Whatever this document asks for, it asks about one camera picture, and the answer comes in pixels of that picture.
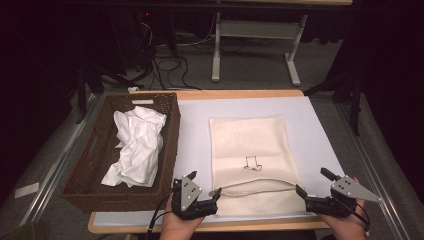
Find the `person's right hand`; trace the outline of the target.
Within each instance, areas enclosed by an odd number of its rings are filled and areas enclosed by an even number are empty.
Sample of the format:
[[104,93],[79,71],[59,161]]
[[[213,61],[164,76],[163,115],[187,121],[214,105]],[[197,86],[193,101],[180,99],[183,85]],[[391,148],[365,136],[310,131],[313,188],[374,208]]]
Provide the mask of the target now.
[[365,223],[354,214],[346,218],[323,214],[319,217],[330,227],[337,240],[366,240]]

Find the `black metal stand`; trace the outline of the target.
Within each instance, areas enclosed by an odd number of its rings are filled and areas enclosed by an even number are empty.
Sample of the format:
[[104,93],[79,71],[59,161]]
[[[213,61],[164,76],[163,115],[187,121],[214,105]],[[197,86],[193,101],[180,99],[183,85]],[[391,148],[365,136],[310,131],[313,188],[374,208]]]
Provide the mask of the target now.
[[97,64],[94,64],[91,62],[82,63],[77,73],[77,96],[78,96],[78,118],[76,120],[77,124],[80,124],[84,120],[84,117],[87,113],[86,85],[88,84],[88,81],[84,79],[85,70],[99,73],[100,75],[106,75],[112,78],[113,80],[117,81],[118,83],[128,87],[143,88],[143,85],[131,82],[130,80],[125,79],[119,74],[112,73],[111,71],[108,71],[107,69]]
[[320,91],[333,89],[332,96],[334,103],[350,103],[350,118],[349,124],[353,133],[359,136],[359,113],[360,96],[361,96],[361,80],[363,71],[351,67],[344,72],[330,77],[328,80],[311,87],[303,92],[305,96],[311,96]]

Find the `cream drawstring bag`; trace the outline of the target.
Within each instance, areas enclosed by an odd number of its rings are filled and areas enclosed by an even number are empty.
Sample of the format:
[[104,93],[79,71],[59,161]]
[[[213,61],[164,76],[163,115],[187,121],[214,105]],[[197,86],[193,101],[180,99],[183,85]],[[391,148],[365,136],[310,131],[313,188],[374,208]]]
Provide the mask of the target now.
[[217,118],[210,121],[213,188],[219,216],[259,217],[305,210],[303,184],[288,144],[285,120]]

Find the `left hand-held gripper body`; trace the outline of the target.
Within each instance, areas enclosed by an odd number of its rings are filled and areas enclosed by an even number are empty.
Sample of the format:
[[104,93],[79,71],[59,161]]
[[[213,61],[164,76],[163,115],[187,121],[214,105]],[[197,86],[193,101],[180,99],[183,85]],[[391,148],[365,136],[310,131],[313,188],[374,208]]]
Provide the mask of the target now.
[[172,197],[172,212],[182,220],[194,220],[197,218],[214,215],[217,210],[217,201],[211,199],[198,200],[202,189],[183,176],[174,180],[175,192]]

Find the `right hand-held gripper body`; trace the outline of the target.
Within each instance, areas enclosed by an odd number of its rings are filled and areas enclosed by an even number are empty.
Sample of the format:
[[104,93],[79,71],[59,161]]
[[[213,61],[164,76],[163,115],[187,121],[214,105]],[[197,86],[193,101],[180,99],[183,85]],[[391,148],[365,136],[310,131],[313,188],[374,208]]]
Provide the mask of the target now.
[[307,212],[324,214],[337,218],[346,218],[356,212],[357,200],[380,202],[381,198],[356,183],[345,175],[326,175],[332,184],[330,196],[325,198],[310,196],[304,193],[304,202]]

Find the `brown wicker basket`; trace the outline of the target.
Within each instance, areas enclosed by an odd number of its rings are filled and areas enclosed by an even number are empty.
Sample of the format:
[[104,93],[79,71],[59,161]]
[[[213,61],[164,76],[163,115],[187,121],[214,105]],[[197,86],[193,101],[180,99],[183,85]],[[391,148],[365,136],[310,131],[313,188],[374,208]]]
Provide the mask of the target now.
[[[106,186],[101,180],[110,166],[118,161],[120,150],[113,113],[135,108],[133,102],[143,100],[145,106],[167,116],[161,130],[163,148],[159,153],[158,171],[151,187],[124,183]],[[100,105],[84,150],[77,160],[62,191],[62,197],[85,213],[150,211],[157,208],[171,189],[177,156],[180,111],[173,92],[107,95]]]

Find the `metal floor rail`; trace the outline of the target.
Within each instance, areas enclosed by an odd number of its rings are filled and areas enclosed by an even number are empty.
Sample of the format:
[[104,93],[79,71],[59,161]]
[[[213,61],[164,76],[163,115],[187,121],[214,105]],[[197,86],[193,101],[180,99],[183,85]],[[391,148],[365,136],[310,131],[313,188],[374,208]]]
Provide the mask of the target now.
[[361,112],[356,135],[349,125],[348,107],[336,104],[335,108],[356,154],[353,160],[342,161],[343,168],[382,198],[381,203],[366,204],[371,218],[370,239],[419,240],[415,211],[420,209],[420,202],[368,109]]
[[90,93],[88,95],[87,113],[84,120],[77,124],[77,97],[71,98],[71,105],[73,106],[71,113],[42,146],[24,174],[23,185],[18,187],[21,188],[36,182],[40,184],[36,193],[16,198],[25,199],[28,202],[28,205],[23,208],[24,215],[19,220],[20,226],[28,222],[38,221],[41,218],[70,162],[74,149],[82,142],[82,135],[87,122],[95,113],[100,99],[100,94]]

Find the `white floor tape strip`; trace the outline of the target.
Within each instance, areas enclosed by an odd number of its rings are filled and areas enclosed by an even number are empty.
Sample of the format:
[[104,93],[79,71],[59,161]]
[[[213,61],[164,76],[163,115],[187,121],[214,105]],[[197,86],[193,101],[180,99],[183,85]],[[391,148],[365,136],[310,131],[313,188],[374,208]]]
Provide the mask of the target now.
[[21,198],[39,190],[40,184],[38,182],[18,188],[15,190],[15,198]]

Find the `person's left hand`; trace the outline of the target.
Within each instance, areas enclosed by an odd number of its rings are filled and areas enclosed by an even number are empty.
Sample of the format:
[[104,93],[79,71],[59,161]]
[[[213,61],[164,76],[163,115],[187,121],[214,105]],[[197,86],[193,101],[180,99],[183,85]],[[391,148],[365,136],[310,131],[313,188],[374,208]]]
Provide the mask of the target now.
[[190,240],[204,220],[204,217],[194,220],[181,220],[172,212],[171,199],[168,200],[165,210],[168,211],[168,214],[162,219],[159,240]]

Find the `white garment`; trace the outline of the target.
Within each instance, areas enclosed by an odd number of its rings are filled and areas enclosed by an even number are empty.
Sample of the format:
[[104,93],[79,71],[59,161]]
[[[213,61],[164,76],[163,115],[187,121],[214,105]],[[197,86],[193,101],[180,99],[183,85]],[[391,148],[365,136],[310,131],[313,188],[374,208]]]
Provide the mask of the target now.
[[167,116],[156,110],[136,106],[126,112],[115,111],[113,119],[120,150],[119,159],[113,163],[101,184],[118,186],[152,187],[158,172],[159,153],[164,140],[161,131]]

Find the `white table sheet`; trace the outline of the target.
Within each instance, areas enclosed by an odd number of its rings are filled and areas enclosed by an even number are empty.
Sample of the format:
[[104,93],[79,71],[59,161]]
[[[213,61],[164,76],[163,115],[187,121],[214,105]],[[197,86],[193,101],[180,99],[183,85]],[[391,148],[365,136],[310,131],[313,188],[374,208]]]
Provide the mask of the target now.
[[[212,190],[211,140],[209,119],[212,117],[271,117],[282,114],[286,120],[288,143],[295,163],[304,180],[306,191],[319,197],[329,196],[330,181],[320,174],[321,167],[344,175],[330,141],[308,97],[235,98],[207,100],[178,100],[181,123],[174,177],[197,170],[195,183],[206,197]],[[93,233],[145,231],[153,211],[93,212],[89,229]],[[269,217],[206,217],[203,226],[250,224],[272,220],[297,221],[313,219],[312,213],[304,210]]]

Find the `dark computer case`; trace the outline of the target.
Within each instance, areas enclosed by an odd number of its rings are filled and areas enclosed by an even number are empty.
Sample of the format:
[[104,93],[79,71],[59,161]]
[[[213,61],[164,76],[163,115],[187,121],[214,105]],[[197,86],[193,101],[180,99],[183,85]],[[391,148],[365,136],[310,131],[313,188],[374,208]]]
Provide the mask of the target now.
[[148,65],[147,45],[141,43],[138,15],[135,10],[109,12],[125,73],[140,73]]

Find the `white desk frame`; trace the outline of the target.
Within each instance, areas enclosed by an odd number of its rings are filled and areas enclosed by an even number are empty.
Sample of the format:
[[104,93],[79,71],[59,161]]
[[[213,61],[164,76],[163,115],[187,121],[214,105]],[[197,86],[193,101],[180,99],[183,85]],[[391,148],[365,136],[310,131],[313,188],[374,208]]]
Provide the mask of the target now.
[[222,37],[277,39],[292,41],[291,51],[286,52],[284,54],[284,58],[292,85],[300,86],[301,81],[294,63],[294,58],[297,53],[307,19],[307,15],[302,15],[300,19],[294,23],[247,20],[222,20],[221,14],[217,13],[215,21],[215,46],[212,62],[211,80],[213,82],[220,81],[220,44]]

